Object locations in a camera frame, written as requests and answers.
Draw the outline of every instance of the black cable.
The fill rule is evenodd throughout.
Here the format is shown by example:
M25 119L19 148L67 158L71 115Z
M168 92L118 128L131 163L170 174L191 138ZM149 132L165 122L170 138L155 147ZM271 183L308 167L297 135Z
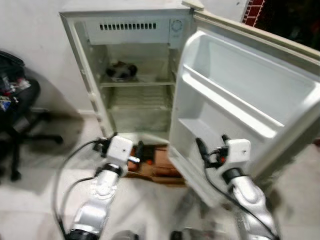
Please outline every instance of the black cable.
M76 187L77 184L88 181L88 180L92 180L94 179L94 176L91 177L85 177L82 179L79 179L78 181L75 181L68 189L67 191L64 193L63 197L62 197L62 203L61 203L61 207L60 207L60 217L62 219L62 221L64 220L64 215L65 215L65 210L66 210L66 205L67 205L67 201L69 198L70 193L72 192L72 190Z
M53 216L54 216L55 220L57 221L58 226L60 227L60 230L62 232L64 239L67 239L67 234L65 231L63 220L58 213L58 206L57 206L58 188L59 188L59 182L60 182L60 178L62 175L62 171L63 171L64 167L67 165L67 163L70 161L70 159L73 158L81 149L83 149L85 146L88 146L93 143L98 143L98 142L99 142L99 140L88 141L85 144L81 145L79 148L77 148L73 153L71 153L64 160L64 162L60 165L60 167L58 168L57 173L55 175L54 182L53 182L51 207L52 207L52 211L53 211Z
M229 194L223 192L221 189L219 189L209 178L206 167L203 167L204 176L207 182L221 195L223 195L226 199L228 199L230 202L232 202L234 205L236 205L238 208L240 208L242 211L246 212L247 214L250 214L252 217L254 217L259 223L261 223L265 229L272 235L274 240L280 240L280 237L275 235L273 231L268 227L263 221L261 221L256 215L254 215L251 211L249 211L246 207L242 206L236 199L231 197Z

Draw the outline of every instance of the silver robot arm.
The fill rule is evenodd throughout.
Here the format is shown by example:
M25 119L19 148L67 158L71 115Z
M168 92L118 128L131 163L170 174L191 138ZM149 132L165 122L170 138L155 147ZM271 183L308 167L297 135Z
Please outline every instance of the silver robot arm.
M130 156L133 142L114 136L106 152L107 163L93 180L89 200L78 210L73 220L68 240L98 240L108 221L120 177L128 172L127 162L139 163Z
M278 238L277 228L272 214L266 206L266 196L255 185L251 178L244 174L244 169L250 160L251 144L246 139L232 139L222 136L224 146L208 153L207 147L200 139L196 139L205 168L216 168L215 177L224 180L229 196L242 208L234 206L238 233L242 240L274 240ZM216 162L210 161L210 155L215 154ZM265 224L264 226L250 213Z

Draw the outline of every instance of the vent slot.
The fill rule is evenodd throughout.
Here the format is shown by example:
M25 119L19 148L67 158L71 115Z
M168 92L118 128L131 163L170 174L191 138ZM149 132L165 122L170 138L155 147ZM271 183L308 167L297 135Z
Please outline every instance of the vent slot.
M129 22L115 22L115 23L103 23L99 24L101 31L125 31L125 30L156 30L156 22L140 22L140 23L129 23Z

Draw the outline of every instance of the black office chair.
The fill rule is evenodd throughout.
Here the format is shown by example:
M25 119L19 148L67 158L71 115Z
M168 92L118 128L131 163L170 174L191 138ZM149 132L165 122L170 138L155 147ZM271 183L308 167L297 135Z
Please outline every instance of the black office chair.
M6 52L0 51L0 73L7 69L12 68L9 73L10 77L13 74L22 74L24 62ZM20 161L20 146L24 141L39 141L39 140L52 140L57 144L63 143L63 138L60 135L44 135L44 134L28 134L41 120L49 121L51 116L48 112L42 112L37 117L29 122L20 132L14 129L14 125L22 118L30 113L30 108L36 102L40 95L41 89L39 83L34 79L28 79L30 86L11 97L16 97L18 103L14 106L13 110L2 111L0 110L0 132L6 132L10 135L9 141L0 142L0 157L4 157L9 149L13 149L12 164L11 164L11 181L21 179L21 174L18 171Z

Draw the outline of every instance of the white wall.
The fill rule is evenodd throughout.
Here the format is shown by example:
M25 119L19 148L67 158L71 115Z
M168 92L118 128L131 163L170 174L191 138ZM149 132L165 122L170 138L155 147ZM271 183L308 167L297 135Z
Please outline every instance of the white wall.
M36 107L90 112L58 11L66 0L0 0L0 50L24 60L41 85ZM212 13L241 20L247 0L202 0Z

